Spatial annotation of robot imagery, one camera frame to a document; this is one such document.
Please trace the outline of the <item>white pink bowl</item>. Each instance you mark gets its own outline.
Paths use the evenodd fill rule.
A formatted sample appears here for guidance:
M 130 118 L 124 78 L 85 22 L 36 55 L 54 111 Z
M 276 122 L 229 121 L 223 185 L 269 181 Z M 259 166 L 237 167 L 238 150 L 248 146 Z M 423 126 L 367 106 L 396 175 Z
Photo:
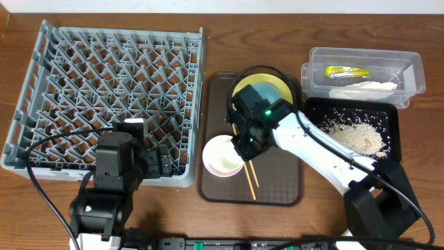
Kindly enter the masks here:
M 222 178 L 234 176 L 245 163 L 235 150 L 231 135 L 218 135 L 209 140 L 204 146 L 202 158 L 205 168 Z

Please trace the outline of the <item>light blue bowl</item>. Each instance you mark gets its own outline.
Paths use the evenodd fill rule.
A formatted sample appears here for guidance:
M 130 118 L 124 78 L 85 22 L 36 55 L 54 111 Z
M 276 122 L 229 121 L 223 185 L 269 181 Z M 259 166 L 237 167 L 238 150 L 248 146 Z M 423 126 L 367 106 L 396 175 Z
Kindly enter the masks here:
M 253 88 L 257 91 L 261 98 L 267 100 L 270 104 L 275 103 L 282 97 L 278 89 L 268 83 L 256 83 Z

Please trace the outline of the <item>yellow plate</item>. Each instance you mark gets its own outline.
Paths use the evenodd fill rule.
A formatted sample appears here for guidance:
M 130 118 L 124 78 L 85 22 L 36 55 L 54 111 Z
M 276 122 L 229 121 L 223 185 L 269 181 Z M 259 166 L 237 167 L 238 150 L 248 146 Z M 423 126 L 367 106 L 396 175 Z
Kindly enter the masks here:
M 232 96 L 234 96 L 240 89 L 246 87 L 247 85 L 254 85 L 256 83 L 268 83 L 273 87 L 278 89 L 280 94 L 282 95 L 282 99 L 285 99 L 289 103 L 293 103 L 293 97 L 291 94 L 290 88 L 287 84 L 281 79 L 271 74 L 259 73 L 252 74 L 250 76 L 245 77 L 240 80 L 239 83 L 234 87 Z

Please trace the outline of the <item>green snack wrapper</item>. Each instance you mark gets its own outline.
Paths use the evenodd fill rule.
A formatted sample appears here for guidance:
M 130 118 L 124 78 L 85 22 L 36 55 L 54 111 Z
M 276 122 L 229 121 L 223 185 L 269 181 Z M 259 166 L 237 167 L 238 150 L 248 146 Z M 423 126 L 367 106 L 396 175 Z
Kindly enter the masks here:
M 325 69 L 325 76 L 327 78 L 368 78 L 370 72 L 359 67 L 329 66 Z

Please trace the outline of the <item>white napkin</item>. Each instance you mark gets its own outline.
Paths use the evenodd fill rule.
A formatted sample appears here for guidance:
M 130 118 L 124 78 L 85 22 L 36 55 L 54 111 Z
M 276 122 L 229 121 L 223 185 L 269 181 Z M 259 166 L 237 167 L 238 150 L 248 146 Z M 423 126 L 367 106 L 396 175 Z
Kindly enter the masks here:
M 398 84 L 393 82 L 364 81 L 344 87 L 333 87 L 329 91 L 329 98 L 378 101 L 394 94 L 397 87 Z

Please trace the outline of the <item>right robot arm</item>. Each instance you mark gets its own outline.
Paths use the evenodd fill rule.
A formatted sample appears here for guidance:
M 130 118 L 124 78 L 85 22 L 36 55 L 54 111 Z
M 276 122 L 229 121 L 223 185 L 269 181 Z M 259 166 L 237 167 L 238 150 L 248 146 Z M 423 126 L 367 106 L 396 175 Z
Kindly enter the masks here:
M 251 160 L 275 145 L 305 161 L 344 198 L 347 236 L 394 240 L 423 217 L 403 167 L 345 148 L 316 128 L 297 104 L 278 98 L 234 97 L 227 121 L 239 130 L 237 153 Z

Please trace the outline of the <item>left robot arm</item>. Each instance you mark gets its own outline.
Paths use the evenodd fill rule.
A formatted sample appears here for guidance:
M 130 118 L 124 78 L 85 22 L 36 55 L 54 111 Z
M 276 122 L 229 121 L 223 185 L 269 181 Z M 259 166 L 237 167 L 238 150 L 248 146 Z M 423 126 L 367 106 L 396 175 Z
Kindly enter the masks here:
M 167 145 L 147 149 L 138 134 L 102 135 L 96 146 L 96 170 L 84 176 L 69 208 L 74 234 L 70 249 L 158 249 L 159 240 L 151 233 L 125 224 L 142 181 L 170 171 Z

